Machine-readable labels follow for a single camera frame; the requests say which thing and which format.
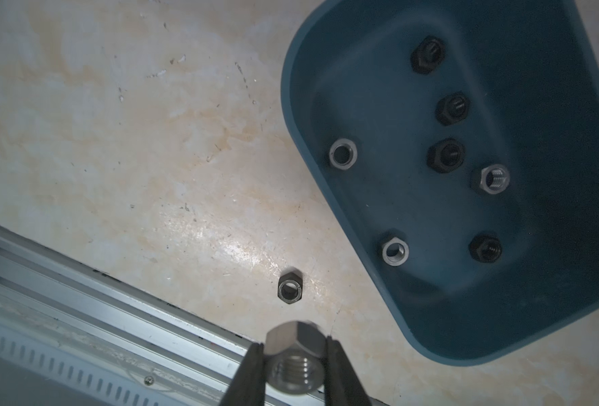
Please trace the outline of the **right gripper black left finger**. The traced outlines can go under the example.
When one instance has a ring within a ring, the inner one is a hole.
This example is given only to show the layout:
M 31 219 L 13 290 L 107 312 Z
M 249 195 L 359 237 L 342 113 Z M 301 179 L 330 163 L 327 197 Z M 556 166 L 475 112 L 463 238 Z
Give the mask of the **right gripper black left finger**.
M 266 402 L 264 344 L 252 343 L 220 406 L 262 406 Z

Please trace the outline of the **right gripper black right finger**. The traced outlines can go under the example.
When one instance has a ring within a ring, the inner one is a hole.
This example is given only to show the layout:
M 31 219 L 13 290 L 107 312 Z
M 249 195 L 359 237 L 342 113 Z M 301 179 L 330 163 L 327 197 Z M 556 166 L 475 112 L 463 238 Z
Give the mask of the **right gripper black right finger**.
M 343 346 L 332 337 L 326 338 L 326 406 L 372 406 Z

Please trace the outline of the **black nut cluster bottom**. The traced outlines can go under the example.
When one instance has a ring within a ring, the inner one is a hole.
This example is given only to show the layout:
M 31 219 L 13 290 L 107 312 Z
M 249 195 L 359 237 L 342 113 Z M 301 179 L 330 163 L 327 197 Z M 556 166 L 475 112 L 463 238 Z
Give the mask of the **black nut cluster bottom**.
M 288 305 L 294 304 L 302 299 L 303 286 L 304 280 L 301 272 L 285 272 L 278 280 L 277 297 Z

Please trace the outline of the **black nut cluster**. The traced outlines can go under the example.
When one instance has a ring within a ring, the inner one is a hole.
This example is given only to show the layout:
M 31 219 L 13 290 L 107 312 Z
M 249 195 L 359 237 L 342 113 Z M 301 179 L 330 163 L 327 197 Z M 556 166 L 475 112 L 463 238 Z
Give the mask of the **black nut cluster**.
M 503 248 L 497 236 L 481 233 L 472 238 L 468 251 L 477 262 L 494 263 L 501 258 Z
M 301 272 L 285 272 L 278 280 L 277 297 L 288 305 L 294 304 L 302 299 L 303 286 L 304 280 Z

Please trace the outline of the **black nut cluster top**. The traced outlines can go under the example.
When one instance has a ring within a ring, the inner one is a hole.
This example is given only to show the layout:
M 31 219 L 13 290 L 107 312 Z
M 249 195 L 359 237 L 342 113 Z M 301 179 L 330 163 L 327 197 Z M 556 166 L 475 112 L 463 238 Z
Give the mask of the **black nut cluster top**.
M 494 263 L 501 258 L 503 248 L 497 236 L 481 233 L 472 238 L 468 251 L 477 262 Z

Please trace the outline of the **teal plastic storage box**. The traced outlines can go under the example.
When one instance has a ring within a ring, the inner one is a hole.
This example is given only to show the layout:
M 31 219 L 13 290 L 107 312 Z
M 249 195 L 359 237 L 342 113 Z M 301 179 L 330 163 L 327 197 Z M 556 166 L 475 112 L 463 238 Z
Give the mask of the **teal plastic storage box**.
M 445 43 L 430 74 L 410 57 Z M 455 92 L 468 117 L 441 125 Z M 599 68 L 572 1 L 326 1 L 299 27 L 282 70 L 295 145 L 408 342 L 445 365 L 483 364 L 599 309 Z M 358 149 L 331 167 L 338 139 Z M 428 149 L 453 138 L 463 165 Z M 508 188 L 470 187 L 502 164 Z M 502 256 L 474 260 L 475 235 Z M 381 244 L 409 245 L 400 267 Z

